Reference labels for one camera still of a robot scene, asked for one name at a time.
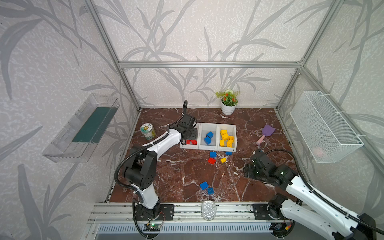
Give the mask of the long red lego brick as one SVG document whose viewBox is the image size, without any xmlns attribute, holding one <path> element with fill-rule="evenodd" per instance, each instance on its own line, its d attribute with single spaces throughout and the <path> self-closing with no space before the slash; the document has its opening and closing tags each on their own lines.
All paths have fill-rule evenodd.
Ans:
<svg viewBox="0 0 384 240">
<path fill-rule="evenodd" d="M 187 144 L 188 145 L 197 145 L 198 142 L 197 142 L 197 140 L 187 140 Z"/>
</svg>

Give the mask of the blue sloped lego brick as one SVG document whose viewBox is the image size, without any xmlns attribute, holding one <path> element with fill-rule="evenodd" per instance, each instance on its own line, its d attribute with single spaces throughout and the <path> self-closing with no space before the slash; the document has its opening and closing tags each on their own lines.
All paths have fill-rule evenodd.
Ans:
<svg viewBox="0 0 384 240">
<path fill-rule="evenodd" d="M 211 142 L 212 142 L 212 140 L 211 140 L 211 138 L 209 138 L 209 137 L 205 137 L 205 138 L 204 138 L 204 142 L 205 142 L 207 145 L 210 145 Z"/>
</svg>

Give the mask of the red square lego brick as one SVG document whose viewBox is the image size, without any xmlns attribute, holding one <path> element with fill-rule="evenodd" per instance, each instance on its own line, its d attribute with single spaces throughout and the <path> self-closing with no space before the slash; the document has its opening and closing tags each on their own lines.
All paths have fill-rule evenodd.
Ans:
<svg viewBox="0 0 384 240">
<path fill-rule="evenodd" d="M 213 159 L 213 158 L 209 158 L 209 163 L 212 164 L 212 165 L 214 165 L 214 164 L 216 163 L 216 160 Z"/>
</svg>

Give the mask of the dark blue lego brick bottom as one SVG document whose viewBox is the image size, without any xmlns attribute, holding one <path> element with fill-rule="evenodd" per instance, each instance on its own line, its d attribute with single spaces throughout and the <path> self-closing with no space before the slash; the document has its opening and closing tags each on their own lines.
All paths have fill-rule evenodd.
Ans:
<svg viewBox="0 0 384 240">
<path fill-rule="evenodd" d="M 207 188 L 207 193 L 209 195 L 213 195 L 214 194 L 214 189 L 213 188 Z"/>
</svg>

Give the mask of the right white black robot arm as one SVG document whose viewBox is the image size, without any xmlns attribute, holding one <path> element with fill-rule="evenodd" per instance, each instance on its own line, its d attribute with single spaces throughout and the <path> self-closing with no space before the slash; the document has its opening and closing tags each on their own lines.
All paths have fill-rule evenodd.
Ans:
<svg viewBox="0 0 384 240">
<path fill-rule="evenodd" d="M 246 178 L 278 187 L 297 198 L 277 194 L 268 203 L 267 213 L 274 220 L 288 219 L 297 222 L 328 240 L 375 240 L 384 231 L 367 214 L 358 215 L 338 204 L 304 178 L 300 169 L 286 165 L 276 166 L 268 153 L 257 150 L 246 164 Z"/>
</svg>

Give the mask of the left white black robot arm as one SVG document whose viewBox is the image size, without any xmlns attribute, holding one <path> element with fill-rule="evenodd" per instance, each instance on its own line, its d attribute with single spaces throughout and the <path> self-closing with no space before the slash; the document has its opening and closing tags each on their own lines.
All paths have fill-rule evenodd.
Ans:
<svg viewBox="0 0 384 240">
<path fill-rule="evenodd" d="M 142 146 L 133 146 L 129 155 L 115 170 L 115 183 L 134 191 L 139 196 L 139 204 L 145 209 L 150 211 L 157 209 L 160 199 L 153 184 L 157 161 L 173 146 L 196 139 L 196 124 L 195 117 L 183 113 L 176 122 L 168 124 L 166 132 L 154 141 Z"/>
</svg>

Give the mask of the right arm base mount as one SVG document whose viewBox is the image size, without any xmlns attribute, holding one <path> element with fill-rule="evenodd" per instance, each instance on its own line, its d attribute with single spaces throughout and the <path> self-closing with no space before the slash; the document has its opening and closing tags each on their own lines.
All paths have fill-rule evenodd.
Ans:
<svg viewBox="0 0 384 240">
<path fill-rule="evenodd" d="M 270 206 L 267 203 L 252 204 L 249 208 L 250 212 L 254 215 L 255 220 L 265 221 L 288 221 L 290 220 L 283 216 L 281 210 L 276 206 Z"/>
</svg>

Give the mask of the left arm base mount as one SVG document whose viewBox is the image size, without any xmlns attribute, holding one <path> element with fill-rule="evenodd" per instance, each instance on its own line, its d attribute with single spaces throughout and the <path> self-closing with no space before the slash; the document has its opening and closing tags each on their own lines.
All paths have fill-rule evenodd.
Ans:
<svg viewBox="0 0 384 240">
<path fill-rule="evenodd" d="M 175 213 L 175 205 L 158 204 L 150 210 L 139 204 L 135 206 L 134 214 L 137 221 L 172 221 Z"/>
</svg>

